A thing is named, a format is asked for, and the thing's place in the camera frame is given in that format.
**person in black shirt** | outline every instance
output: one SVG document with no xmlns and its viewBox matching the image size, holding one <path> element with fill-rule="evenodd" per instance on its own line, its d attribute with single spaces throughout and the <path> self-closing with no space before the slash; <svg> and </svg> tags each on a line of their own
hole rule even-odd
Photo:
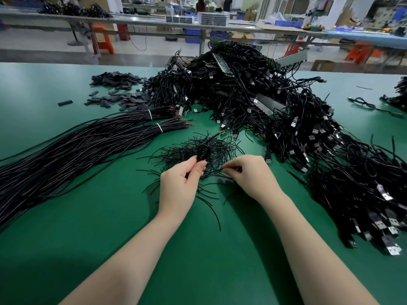
<svg viewBox="0 0 407 305">
<path fill-rule="evenodd" d="M 230 12 L 231 3 L 233 0 L 223 0 L 223 11 Z"/>
</svg>

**green table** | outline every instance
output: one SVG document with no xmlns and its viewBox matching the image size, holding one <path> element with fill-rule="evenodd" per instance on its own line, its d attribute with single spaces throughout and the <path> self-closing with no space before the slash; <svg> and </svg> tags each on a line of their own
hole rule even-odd
<svg viewBox="0 0 407 305">
<path fill-rule="evenodd" d="M 56 64 L 0 64 L 0 157 L 42 142 L 78 123 L 117 112 L 84 106 L 92 89 L 91 75 L 104 71 L 154 76 L 158 69 Z M 364 97 L 377 104 L 394 94 L 400 76 L 356 73 L 298 72 L 297 78 L 320 75 L 315 94 L 335 108 L 335 119 L 368 142 L 391 147 L 407 159 L 407 120 L 367 111 L 346 100 Z M 373 88 L 365 90 L 356 86 Z M 103 87 L 100 94 L 107 94 Z M 57 102 L 74 104 L 58 107 Z M 195 127 L 166 133 L 144 151 L 117 160 L 103 173 L 74 191 L 49 200 L 20 217 L 0 234 L 0 303 L 55 304 L 137 233 L 157 212 L 158 191 L 142 194 L 155 176 L 135 169 L 150 169 L 146 156 L 162 146 L 183 142 L 193 132 L 219 130 L 209 113 L 193 115 Z M 240 146 L 249 154 L 265 148 L 240 133 Z M 404 304 L 407 298 L 407 236 L 398 244 L 403 255 L 385 256 L 356 236 L 358 249 L 347 249 L 334 223 L 307 190 L 273 156 L 271 169 L 282 189 L 327 244 L 382 304 Z M 226 186 L 209 185 L 220 200 L 212 211 L 196 200 L 185 221 L 166 246 L 140 304 L 300 304 L 302 303 L 277 233 L 262 209 L 245 195 L 234 196 Z"/>
</svg>

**person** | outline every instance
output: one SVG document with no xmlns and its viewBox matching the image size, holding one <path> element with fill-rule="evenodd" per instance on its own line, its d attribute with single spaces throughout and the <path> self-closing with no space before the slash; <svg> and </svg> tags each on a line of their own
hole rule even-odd
<svg viewBox="0 0 407 305">
<path fill-rule="evenodd" d="M 205 0 L 198 0 L 195 5 L 195 10 L 198 12 L 205 12 Z"/>
<path fill-rule="evenodd" d="M 230 7 L 232 4 L 233 0 L 223 0 L 223 11 L 224 12 L 230 12 Z"/>
<path fill-rule="evenodd" d="M 165 245 L 192 206 L 205 166 L 206 161 L 191 157 L 162 173 L 155 218 L 61 304 L 137 304 Z M 274 223 L 304 304 L 379 304 L 281 190 L 261 156 L 242 155 L 222 168 Z"/>
<path fill-rule="evenodd" d="M 213 0 L 216 4 L 216 12 L 222 12 L 223 0 Z"/>
</svg>

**white cable tie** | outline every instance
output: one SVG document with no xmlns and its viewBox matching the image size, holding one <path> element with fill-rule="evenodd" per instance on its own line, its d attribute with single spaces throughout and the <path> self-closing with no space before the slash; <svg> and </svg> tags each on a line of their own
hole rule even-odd
<svg viewBox="0 0 407 305">
<path fill-rule="evenodd" d="M 162 133 L 162 128 L 161 128 L 161 126 L 160 126 L 158 123 L 155 123 L 155 124 L 158 125 L 158 127 L 160 128 L 160 131 L 161 131 L 161 133 Z"/>
</svg>

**orange stool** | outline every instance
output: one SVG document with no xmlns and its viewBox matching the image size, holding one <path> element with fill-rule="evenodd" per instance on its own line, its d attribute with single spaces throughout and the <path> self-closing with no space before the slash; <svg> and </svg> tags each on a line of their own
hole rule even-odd
<svg viewBox="0 0 407 305">
<path fill-rule="evenodd" d="M 371 46 L 370 43 L 365 43 L 365 42 L 356 42 L 355 46 Z M 352 48 L 348 55 L 345 57 L 345 61 L 353 61 L 355 64 L 362 63 L 364 59 L 369 55 L 370 53 L 370 48 L 359 48 L 355 47 Z M 375 56 L 380 56 L 383 53 L 380 49 L 375 49 L 370 57 L 375 57 Z"/>
<path fill-rule="evenodd" d="M 106 31 L 106 28 L 104 26 L 101 26 L 101 25 L 94 25 L 93 30 L 95 30 L 95 31 Z M 112 42 L 110 41 L 109 35 L 106 34 L 106 33 L 103 33 L 103 37 L 104 37 L 105 41 L 104 42 L 99 42 L 99 41 L 96 40 L 97 43 L 95 43 L 93 38 L 92 38 L 92 46 L 93 46 L 94 53 L 97 54 L 96 45 L 98 45 L 100 50 L 101 49 L 106 49 L 107 51 L 109 51 L 110 54 L 114 54 Z"/>
<path fill-rule="evenodd" d="M 291 48 L 292 44 L 288 44 L 287 50 L 285 51 L 284 56 L 288 56 L 290 53 L 290 48 Z M 298 50 L 300 49 L 299 45 L 294 45 L 293 50 L 291 51 L 291 54 L 298 52 Z"/>
</svg>

